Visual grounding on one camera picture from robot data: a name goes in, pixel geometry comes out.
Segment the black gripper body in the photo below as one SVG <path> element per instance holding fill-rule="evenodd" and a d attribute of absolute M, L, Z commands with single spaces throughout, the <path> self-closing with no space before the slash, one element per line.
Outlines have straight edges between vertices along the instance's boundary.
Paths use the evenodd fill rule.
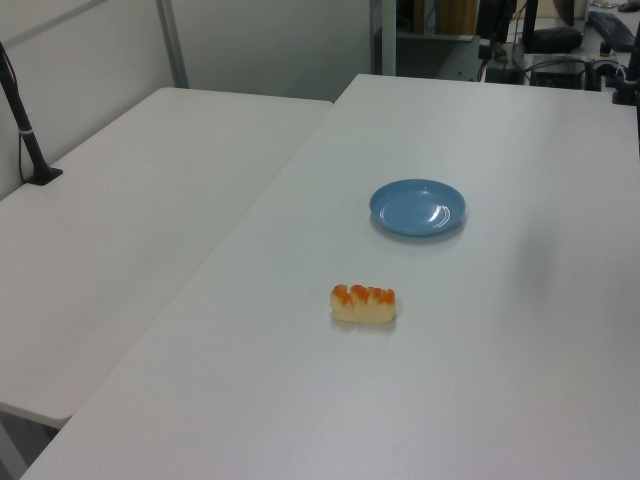
<path fill-rule="evenodd" d="M 481 45 L 504 43 L 509 24 L 516 12 L 516 0 L 480 0 L 476 35 Z"/>

